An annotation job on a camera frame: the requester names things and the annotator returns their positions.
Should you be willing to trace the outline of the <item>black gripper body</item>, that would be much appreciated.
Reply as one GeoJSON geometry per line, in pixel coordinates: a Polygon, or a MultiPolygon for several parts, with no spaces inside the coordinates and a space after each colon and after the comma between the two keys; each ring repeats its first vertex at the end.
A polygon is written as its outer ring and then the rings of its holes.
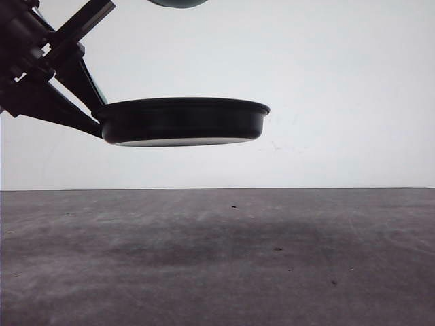
{"type": "Polygon", "coordinates": [[[14,117],[21,115],[20,86],[50,83],[57,80],[61,64],[70,58],[84,59],[81,40],[116,7],[112,1],[88,1],[55,29],[39,5],[39,1],[1,2],[1,110],[14,117]]]}

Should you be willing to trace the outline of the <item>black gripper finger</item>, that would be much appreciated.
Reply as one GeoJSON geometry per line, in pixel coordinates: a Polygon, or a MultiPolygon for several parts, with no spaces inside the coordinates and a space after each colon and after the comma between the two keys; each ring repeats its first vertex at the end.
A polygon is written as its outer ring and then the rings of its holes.
{"type": "Polygon", "coordinates": [[[70,58],[61,64],[55,78],[89,110],[94,111],[107,104],[83,58],[70,58]]]}
{"type": "Polygon", "coordinates": [[[26,81],[20,89],[23,93],[21,115],[60,124],[102,138],[99,123],[81,111],[52,84],[26,81]]]}

